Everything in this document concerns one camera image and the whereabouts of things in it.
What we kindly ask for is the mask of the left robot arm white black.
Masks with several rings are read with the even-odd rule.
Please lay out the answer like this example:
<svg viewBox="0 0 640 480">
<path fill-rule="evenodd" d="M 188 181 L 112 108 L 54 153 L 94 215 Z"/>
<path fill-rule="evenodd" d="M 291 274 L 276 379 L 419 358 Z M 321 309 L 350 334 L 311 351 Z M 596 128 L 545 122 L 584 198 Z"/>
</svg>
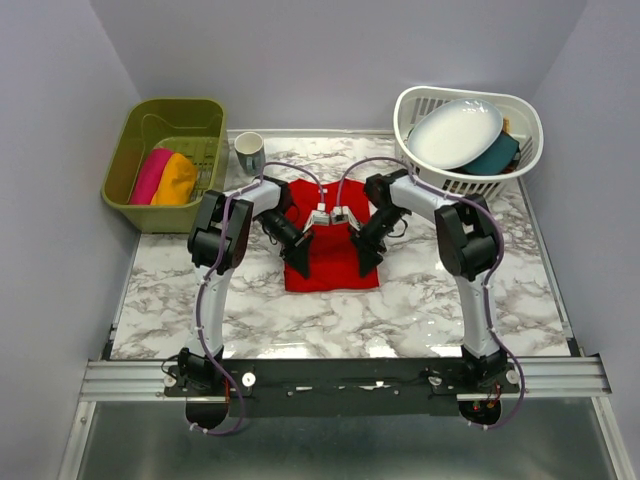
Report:
<svg viewBox="0 0 640 480">
<path fill-rule="evenodd" d="M 204 193 L 187 240 L 199 276 L 192 317 L 192 337 L 178 354 L 179 374 L 201 395 L 214 393 L 222 372 L 222 323 L 231 278 L 245 257 L 253 222 L 280 246 L 285 264 L 307 279 L 311 274 L 311 230 L 287 218 L 294 206 L 285 181 L 256 179 L 234 193 Z"/>
</svg>

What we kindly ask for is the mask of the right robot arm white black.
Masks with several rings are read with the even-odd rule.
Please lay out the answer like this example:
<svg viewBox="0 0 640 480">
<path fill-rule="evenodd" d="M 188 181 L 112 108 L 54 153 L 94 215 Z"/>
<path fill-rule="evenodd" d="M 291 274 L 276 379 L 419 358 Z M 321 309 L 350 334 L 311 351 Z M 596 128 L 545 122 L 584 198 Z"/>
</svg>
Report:
<svg viewBox="0 0 640 480">
<path fill-rule="evenodd" d="M 504 240 L 484 197 L 449 197 L 412 179 L 405 169 L 368 177 L 364 194 L 376 211 L 366 223 L 349 228 L 359 275 L 367 276 L 382 263 L 383 238 L 407 215 L 433 223 L 440 262 L 454 277 L 461 302 L 460 379 L 471 391 L 485 390 L 506 368 L 507 352 L 495 332 L 491 280 L 504 256 Z"/>
</svg>

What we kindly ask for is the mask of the red t shirt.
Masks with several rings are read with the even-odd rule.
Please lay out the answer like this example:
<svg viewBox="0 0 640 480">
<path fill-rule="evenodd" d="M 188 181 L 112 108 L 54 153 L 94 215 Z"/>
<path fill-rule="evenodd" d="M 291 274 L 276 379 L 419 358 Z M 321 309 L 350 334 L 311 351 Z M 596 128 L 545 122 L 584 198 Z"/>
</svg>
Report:
<svg viewBox="0 0 640 480">
<path fill-rule="evenodd" d="M 317 206 L 317 185 L 297 179 L 290 183 L 294 205 L 286 217 L 301 229 L 311 210 Z M 336 204 L 336 195 L 341 192 L 341 201 L 356 219 L 370 219 L 369 201 L 364 195 L 364 184 L 347 179 L 343 184 L 325 184 L 326 206 L 329 210 Z M 357 249 L 350 240 L 347 224 L 315 226 L 314 238 L 309 251 L 310 276 L 304 278 L 290 266 L 284 267 L 285 290 L 293 293 L 315 293 L 333 290 L 369 290 L 379 286 L 376 270 L 366 276 L 359 274 Z"/>
</svg>

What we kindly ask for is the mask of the white plastic dish basket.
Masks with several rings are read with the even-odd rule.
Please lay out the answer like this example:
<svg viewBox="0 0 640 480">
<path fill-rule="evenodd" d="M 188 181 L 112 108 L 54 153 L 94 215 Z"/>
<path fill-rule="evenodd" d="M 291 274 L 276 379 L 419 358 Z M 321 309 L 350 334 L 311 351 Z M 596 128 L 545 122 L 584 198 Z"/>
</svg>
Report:
<svg viewBox="0 0 640 480">
<path fill-rule="evenodd" d="M 512 171 L 495 175 L 455 173 L 428 166 L 410 152 L 409 135 L 418 122 L 459 99 L 483 100 L 500 112 L 503 131 L 519 143 L 519 161 Z M 400 93 L 393 111 L 393 131 L 396 156 L 413 164 L 422 180 L 452 193 L 479 193 L 488 200 L 498 196 L 508 182 L 531 171 L 537 165 L 544 145 L 539 115 L 527 101 L 508 94 L 425 85 L 410 87 Z"/>
</svg>

